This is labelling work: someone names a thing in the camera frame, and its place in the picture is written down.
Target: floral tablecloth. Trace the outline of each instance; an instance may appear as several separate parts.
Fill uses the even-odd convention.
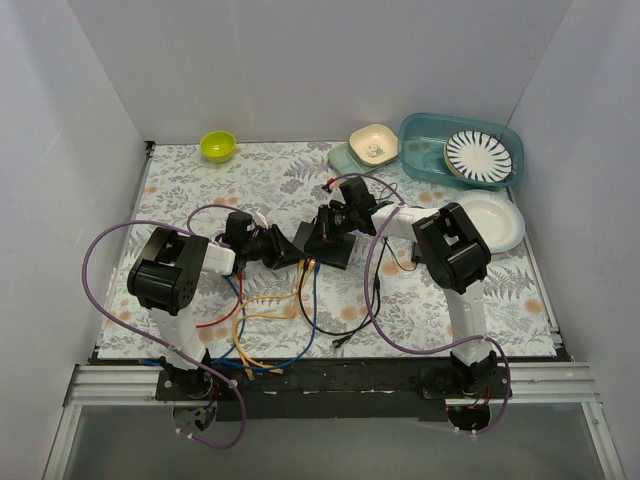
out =
[[[197,207],[209,203],[233,205],[247,212],[260,209],[293,239],[300,221],[311,220],[317,207],[327,200],[321,186],[335,172],[327,163],[327,152],[338,143],[260,143],[239,145],[236,156],[223,165],[204,161],[194,145],[158,146],[144,186],[137,219],[157,220],[179,227]],[[460,190],[411,180],[399,162],[377,170],[387,182],[397,182],[410,205],[438,207],[455,199]],[[374,182],[370,190],[379,192]],[[213,237],[224,229],[228,210],[201,212],[194,230]],[[147,311],[126,288],[127,274],[151,232],[134,227],[122,268],[115,281],[111,311],[120,319],[157,334]],[[346,271],[324,266],[318,278],[318,324],[332,331],[358,325],[365,314],[363,270],[371,238],[357,234]],[[390,241],[401,264],[411,267],[411,246]],[[295,288],[296,266],[267,270],[261,262],[250,262],[245,270],[246,298],[263,294],[285,294]],[[409,348],[432,348],[451,341],[451,326],[444,294],[421,265],[413,272],[398,268],[386,253],[381,266],[382,309],[379,321],[388,335]],[[304,294],[312,311],[310,290]],[[194,298],[197,323],[211,322],[230,311],[236,299],[229,285],[217,275],[203,274]],[[485,280],[484,305],[489,334],[510,356],[553,356],[548,314],[539,295],[533,268],[524,244],[494,255]],[[248,312],[286,312],[290,301],[253,304]],[[243,346],[254,358],[292,357],[306,346],[310,326],[295,320],[250,319]],[[231,320],[199,330],[211,356],[225,352],[232,343]],[[389,357],[401,355],[388,346],[372,326],[356,334],[342,348],[331,347],[331,337],[316,336],[310,357]],[[157,358],[163,347],[125,330],[111,321],[103,329],[99,358]]]

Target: table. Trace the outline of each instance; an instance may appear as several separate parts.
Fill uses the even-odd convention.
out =
[[[204,161],[195,145],[157,146],[150,158],[136,219],[156,220],[186,227],[189,213],[210,203],[232,205],[247,212],[260,209],[293,239],[300,221],[311,220],[317,207],[327,201],[322,185],[335,176],[327,163],[328,151],[339,142],[240,144],[228,163]],[[461,190],[410,179],[399,162],[375,172],[386,182],[396,182],[410,205],[439,207],[454,200]],[[381,188],[367,182],[376,195]],[[214,237],[224,229],[228,210],[210,209],[193,222],[201,235]],[[113,283],[108,308],[121,320],[157,335],[145,309],[126,288],[129,269],[149,238],[152,228],[136,226],[130,231],[121,264]],[[324,266],[318,278],[318,324],[343,331],[358,325],[364,316],[363,271],[371,237],[358,234],[346,271]],[[401,265],[411,267],[411,246],[390,239]],[[261,262],[250,262],[245,270],[246,298],[285,294],[295,289],[296,266],[267,270]],[[387,253],[381,265],[382,309],[379,322],[397,343],[409,348],[433,348],[449,343],[451,326],[442,290],[426,268],[405,272]],[[485,280],[484,305],[489,335],[509,356],[555,356],[549,313],[540,294],[530,252],[521,243],[513,250],[492,257]],[[310,290],[303,295],[312,311]],[[208,323],[226,314],[236,298],[220,277],[203,274],[194,298],[197,323]],[[282,313],[290,301],[256,302],[247,313]],[[250,319],[243,335],[243,348],[254,358],[286,358],[297,355],[307,344],[311,327],[300,317],[292,321]],[[232,344],[231,320],[200,329],[199,335],[212,357]],[[356,334],[342,348],[331,346],[333,337],[317,335],[308,357],[354,358],[403,356],[382,340],[372,326]],[[98,341],[100,359],[157,358],[164,348],[106,321]],[[230,357],[237,357],[235,352]]]

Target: green bowl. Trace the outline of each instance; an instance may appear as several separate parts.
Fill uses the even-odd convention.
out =
[[[213,163],[228,162],[236,152],[236,138],[222,130],[211,132],[200,142],[200,150]]]

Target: gray wall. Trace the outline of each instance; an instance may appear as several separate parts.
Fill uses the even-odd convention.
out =
[[[640,3],[574,0],[518,108],[517,189],[558,322],[640,478]]]
[[[144,144],[65,0],[0,1],[0,478],[41,478],[100,316],[80,265],[122,220]],[[104,298],[118,239],[92,268]]]
[[[69,0],[145,139],[506,123],[570,0]]]

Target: white plate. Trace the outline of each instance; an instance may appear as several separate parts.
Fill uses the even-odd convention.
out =
[[[458,132],[444,148],[451,173],[478,182],[501,182],[511,173],[513,162],[507,149],[486,133]]]
[[[470,190],[453,201],[462,205],[491,253],[506,252],[522,241],[524,218],[507,198]]]
[[[369,167],[379,167],[398,156],[398,137],[389,127],[377,123],[353,132],[349,146]]]

